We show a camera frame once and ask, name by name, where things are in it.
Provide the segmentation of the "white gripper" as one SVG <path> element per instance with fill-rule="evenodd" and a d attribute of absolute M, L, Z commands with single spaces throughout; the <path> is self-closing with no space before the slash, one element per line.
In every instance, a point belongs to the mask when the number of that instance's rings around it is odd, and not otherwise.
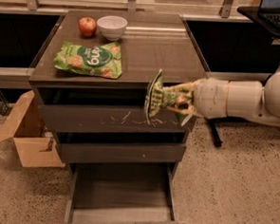
<path fill-rule="evenodd" d="M 193 93 L 194 106 L 171 106 L 170 109 L 180 115 L 195 115 L 216 119 L 226 117 L 227 80 L 202 79 L 184 84 L 177 84 L 171 90 L 179 93 Z"/>

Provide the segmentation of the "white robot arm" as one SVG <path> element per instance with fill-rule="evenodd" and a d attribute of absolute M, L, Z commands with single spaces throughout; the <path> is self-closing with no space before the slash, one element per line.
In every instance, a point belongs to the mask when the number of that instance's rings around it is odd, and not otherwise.
<path fill-rule="evenodd" d="M 217 119 L 239 117 L 246 121 L 280 126 L 280 71 L 266 84 L 258 81 L 202 79 L 186 84 L 172 110 Z"/>

